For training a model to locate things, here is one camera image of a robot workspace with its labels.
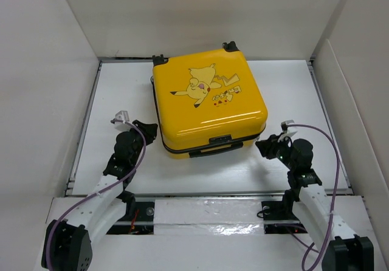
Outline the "yellow hard-shell suitcase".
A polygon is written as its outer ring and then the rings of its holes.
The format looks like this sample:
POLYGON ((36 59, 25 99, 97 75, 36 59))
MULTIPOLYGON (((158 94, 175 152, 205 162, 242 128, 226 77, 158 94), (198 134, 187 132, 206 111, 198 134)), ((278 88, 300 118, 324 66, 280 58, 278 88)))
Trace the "yellow hard-shell suitcase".
POLYGON ((211 156, 252 144, 268 110, 235 42, 217 50, 154 55, 154 103, 162 144, 178 159, 211 156))

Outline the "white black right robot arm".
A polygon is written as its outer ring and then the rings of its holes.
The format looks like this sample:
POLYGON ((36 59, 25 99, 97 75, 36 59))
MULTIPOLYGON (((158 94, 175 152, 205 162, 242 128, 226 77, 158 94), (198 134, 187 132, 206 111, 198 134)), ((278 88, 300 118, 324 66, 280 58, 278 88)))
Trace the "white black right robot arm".
POLYGON ((313 145, 287 134, 271 135, 255 143, 266 159, 278 159, 288 169, 290 188, 281 201, 265 201, 258 216, 267 222, 299 221, 318 248, 322 270, 373 270, 374 246, 359 236, 334 211, 334 199, 326 194, 312 168, 313 145))

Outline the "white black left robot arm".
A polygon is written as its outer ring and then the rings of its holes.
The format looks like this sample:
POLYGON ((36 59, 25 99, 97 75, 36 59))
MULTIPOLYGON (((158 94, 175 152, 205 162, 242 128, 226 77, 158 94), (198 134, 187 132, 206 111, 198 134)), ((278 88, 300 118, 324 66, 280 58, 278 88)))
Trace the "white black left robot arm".
POLYGON ((115 139, 114 152, 92 193, 76 202, 46 228, 41 267, 46 270, 87 270, 93 248, 120 219, 136 215, 134 194, 126 188, 157 137, 158 125, 138 120, 115 139))

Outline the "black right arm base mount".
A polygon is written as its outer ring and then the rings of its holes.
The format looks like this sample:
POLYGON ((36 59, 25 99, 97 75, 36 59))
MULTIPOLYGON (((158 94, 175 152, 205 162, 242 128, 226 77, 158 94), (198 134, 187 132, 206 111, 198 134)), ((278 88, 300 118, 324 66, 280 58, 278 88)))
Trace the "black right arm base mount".
POLYGON ((264 221, 265 234, 284 234, 297 229, 310 235, 322 235, 322 227, 310 209, 300 198, 301 190, 286 190, 280 201, 262 201, 262 209, 256 216, 264 221))

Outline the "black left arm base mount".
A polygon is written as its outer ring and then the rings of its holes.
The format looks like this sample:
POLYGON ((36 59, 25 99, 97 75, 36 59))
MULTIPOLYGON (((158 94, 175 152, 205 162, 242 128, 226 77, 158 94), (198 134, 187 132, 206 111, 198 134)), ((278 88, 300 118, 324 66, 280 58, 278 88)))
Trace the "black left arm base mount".
POLYGON ((126 203, 126 213, 107 231, 107 235, 152 235, 154 233, 155 201, 136 199, 125 191, 119 196, 126 203))

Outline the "aluminium mounting rail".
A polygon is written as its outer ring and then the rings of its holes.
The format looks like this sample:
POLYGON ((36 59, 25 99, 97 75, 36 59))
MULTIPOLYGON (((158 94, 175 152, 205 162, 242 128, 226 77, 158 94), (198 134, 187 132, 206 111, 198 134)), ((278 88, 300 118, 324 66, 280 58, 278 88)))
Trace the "aluminium mounting rail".
POLYGON ((115 225, 232 225, 257 223, 262 201, 271 197, 139 198, 136 220, 121 219, 115 225))

